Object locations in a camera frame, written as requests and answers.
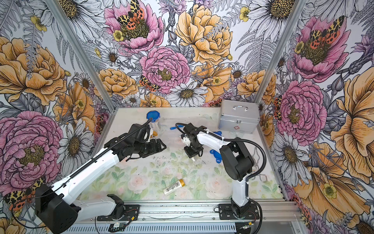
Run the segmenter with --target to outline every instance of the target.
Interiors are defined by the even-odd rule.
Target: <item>wire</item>
[[[199,130],[199,131],[201,131],[201,132],[203,132],[203,133],[208,133],[209,135],[214,136],[215,138],[220,139],[220,140],[223,140],[223,141],[226,141],[226,142],[246,142],[246,143],[249,143],[249,144],[252,144],[252,145],[256,146],[256,147],[261,151],[261,154],[262,154],[262,157],[263,157],[263,162],[262,162],[262,165],[261,165],[261,167],[260,167],[260,169],[259,169],[258,171],[256,171],[256,172],[253,173],[253,174],[250,174],[250,175],[246,178],[247,181],[248,181],[250,178],[259,175],[259,174],[260,174],[260,173],[265,169],[265,166],[266,166],[266,153],[265,153],[264,149],[263,149],[259,144],[257,144],[256,142],[253,142],[253,141],[251,141],[251,140],[247,140],[247,139],[225,139],[225,138],[223,138],[223,137],[220,136],[220,135],[216,135],[216,134],[214,134],[214,133],[212,133],[212,132],[207,132],[207,131],[204,130],[204,129],[201,129],[201,128],[199,128],[199,127],[195,127],[195,126],[190,125],[190,124],[176,123],[175,126],[176,126],[177,129],[178,129],[180,132],[182,132],[183,134],[185,134],[185,132],[182,131],[182,130],[178,127],[178,125],[182,125],[182,126],[185,126],[185,127],[190,127],[190,128],[193,128],[193,129]]]

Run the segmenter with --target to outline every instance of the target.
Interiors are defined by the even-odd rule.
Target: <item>orange flower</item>
[[[246,95],[247,97],[257,92],[262,82],[262,79],[264,78],[264,75],[265,75],[265,70],[262,70],[258,73],[252,72],[252,74],[246,75],[245,77],[243,77],[245,82],[237,85],[237,93],[239,95]],[[276,76],[273,74],[272,78],[270,79],[269,84],[266,87],[265,93],[262,97],[262,99],[267,105],[270,105],[270,103],[273,100],[273,97],[275,96],[275,81],[276,81]]]
[[[169,102],[161,96],[156,96],[150,93],[149,96],[145,97],[145,100],[140,100],[140,107],[171,107]]]
[[[374,174],[374,67],[347,80],[344,103],[337,99],[340,109],[347,112],[346,122],[339,131],[331,132],[336,149],[344,154],[349,173],[369,183]]]
[[[195,50],[195,62],[217,65],[230,54],[232,32],[227,29],[214,36],[206,36],[220,21],[221,17],[212,15],[205,6],[197,4],[193,6],[192,16],[186,12],[179,16],[175,33],[184,41],[181,45],[191,45]]]
[[[139,91],[136,80],[119,69],[100,70],[99,78],[110,96],[118,94],[125,98],[127,95],[136,94]],[[97,96],[100,96],[96,87],[94,92]]]
[[[273,116],[272,115],[261,115],[260,116],[260,126],[262,132],[265,135],[267,146],[270,148],[273,144],[274,140],[274,124],[273,124]]]
[[[325,155],[333,157],[330,161]],[[358,215],[369,213],[370,206],[365,205],[365,199],[360,197],[355,190],[355,186],[349,177],[343,176],[347,167],[343,165],[343,158],[334,152],[327,144],[313,142],[312,164],[307,167],[312,176],[309,184],[294,187],[302,202],[320,215],[327,211],[327,220],[336,222],[341,219],[346,212],[351,212],[353,219],[348,224],[349,228],[359,223]]]
[[[91,97],[87,96],[82,86],[76,82],[74,88],[69,85],[69,95],[62,94],[58,97],[53,107],[55,120],[63,123],[70,122],[75,128],[78,120],[82,119],[86,121],[86,127],[94,132],[96,118],[92,105]]]
[[[65,71],[47,48],[37,45],[35,65],[27,74],[25,48],[28,46],[22,39],[10,42],[0,37],[0,93],[13,94],[9,102],[17,100],[22,92],[31,93],[46,106],[66,91]]]
[[[234,81],[234,76],[231,74],[231,67],[223,68],[221,66],[204,64],[196,66],[195,70],[191,72],[196,78],[204,79],[200,87],[207,87],[208,93],[204,94],[205,102],[217,100],[225,90],[230,87],[230,80]]]

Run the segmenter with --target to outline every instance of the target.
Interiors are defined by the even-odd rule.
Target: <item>floral wallpaper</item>
[[[260,125],[311,234],[374,233],[374,1],[307,7]]]
[[[67,176],[90,157],[108,108],[38,0],[1,0],[0,232],[46,233],[34,215],[41,184]]]

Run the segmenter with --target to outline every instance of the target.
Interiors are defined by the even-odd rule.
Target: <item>blue plastic piece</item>
[[[222,132],[221,131],[217,131],[217,132],[214,132],[214,133],[217,134],[217,135],[222,136]],[[209,152],[215,157],[215,161],[217,163],[221,163],[222,162],[222,157],[221,157],[220,153],[218,153],[214,149],[210,150]]]
[[[152,118],[151,122],[156,122],[158,118],[160,118],[160,113],[156,110],[150,111],[147,113],[147,119]]]

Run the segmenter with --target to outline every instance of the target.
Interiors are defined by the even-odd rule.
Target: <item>floral tablecloth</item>
[[[153,109],[125,108],[119,109],[106,141],[128,132],[133,123],[144,123],[146,114]],[[122,200],[196,200],[226,199],[232,195],[232,179],[227,175],[223,163],[217,163],[211,150],[204,147],[202,157],[195,157],[193,162],[183,150],[180,132],[170,130],[176,122],[192,123],[216,131],[219,108],[158,108],[161,114],[158,136],[167,145],[161,153],[143,159],[122,161],[113,166],[88,186],[80,199],[96,199],[107,194],[116,194]],[[258,132],[253,134],[222,131],[226,138],[236,136],[256,141],[262,145]],[[252,154],[254,147],[247,144]],[[255,154],[254,158],[261,165],[262,159]],[[256,176],[249,184],[251,198],[282,199],[278,184],[269,164],[262,172],[261,179]],[[183,179],[186,186],[165,196],[163,189]]]

